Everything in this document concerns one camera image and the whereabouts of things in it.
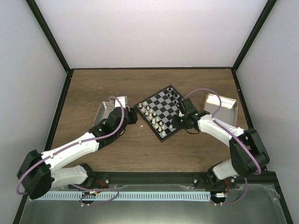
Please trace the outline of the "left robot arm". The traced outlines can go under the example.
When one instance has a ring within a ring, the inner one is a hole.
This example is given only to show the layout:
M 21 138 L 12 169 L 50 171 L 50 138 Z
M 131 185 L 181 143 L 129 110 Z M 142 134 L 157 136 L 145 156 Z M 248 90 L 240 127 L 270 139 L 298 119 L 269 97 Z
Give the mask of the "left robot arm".
M 51 189 L 64 185 L 91 188 L 95 184 L 95 176 L 89 165 L 80 164 L 72 168 L 66 168 L 66 165 L 109 146 L 124 134 L 127 125 L 136 122 L 135 109 L 116 107 L 106 119 L 78 139 L 42 153 L 30 151 L 17 172 L 19 181 L 16 193 L 37 199 Z

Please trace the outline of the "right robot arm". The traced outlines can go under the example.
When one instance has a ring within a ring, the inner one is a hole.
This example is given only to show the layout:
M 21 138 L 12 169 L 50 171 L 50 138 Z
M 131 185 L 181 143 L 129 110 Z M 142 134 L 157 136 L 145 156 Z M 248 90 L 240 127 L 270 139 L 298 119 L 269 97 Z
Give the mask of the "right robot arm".
M 220 187 L 224 179 L 229 177 L 247 178 L 250 175 L 259 175 L 262 168 L 270 162 L 257 130 L 234 127 L 205 110 L 199 112 L 189 98 L 181 100 L 178 107 L 179 114 L 174 115 L 171 122 L 174 128 L 195 129 L 197 133 L 207 133 L 230 150 L 229 160 L 209 168 L 207 181 L 211 187 Z

